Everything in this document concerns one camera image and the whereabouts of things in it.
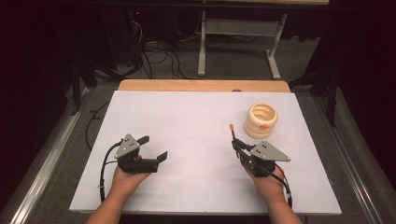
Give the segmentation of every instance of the table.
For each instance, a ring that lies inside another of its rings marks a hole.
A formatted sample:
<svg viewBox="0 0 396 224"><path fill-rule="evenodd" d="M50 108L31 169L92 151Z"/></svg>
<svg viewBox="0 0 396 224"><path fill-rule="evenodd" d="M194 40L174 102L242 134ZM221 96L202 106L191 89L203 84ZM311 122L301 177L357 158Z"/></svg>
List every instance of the table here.
<svg viewBox="0 0 396 224"><path fill-rule="evenodd" d="M285 5L328 5L329 0L207 0L207 2L237 2L237 3L262 3L262 4L285 4ZM276 48L285 26L287 13L283 13L279 21L241 21L241 20L224 20L224 19L207 19L206 12L202 13L201 22L201 47L198 60L198 76L205 75L206 34L217 35L258 35L271 36L273 45L267 49L266 58L270 65L273 79L280 79L279 70L277 69L274 58Z"/></svg>
<svg viewBox="0 0 396 224"><path fill-rule="evenodd" d="M235 89L242 92L231 92ZM287 83L276 80L122 81L70 210L96 209L105 154L130 133L136 138L150 136L150 142L141 147L143 157L155 158L166 150L168 159L125 204L125 214L266 214L265 204L235 157L228 128L232 122L237 137L247 144L257 142L242 127L248 106L257 101L272 104L278 111L279 122L267 140L291 157L291 162L280 165L290 182L294 211L300 215L341 214L295 95ZM113 163L106 168L106 191L114 167Z"/></svg>

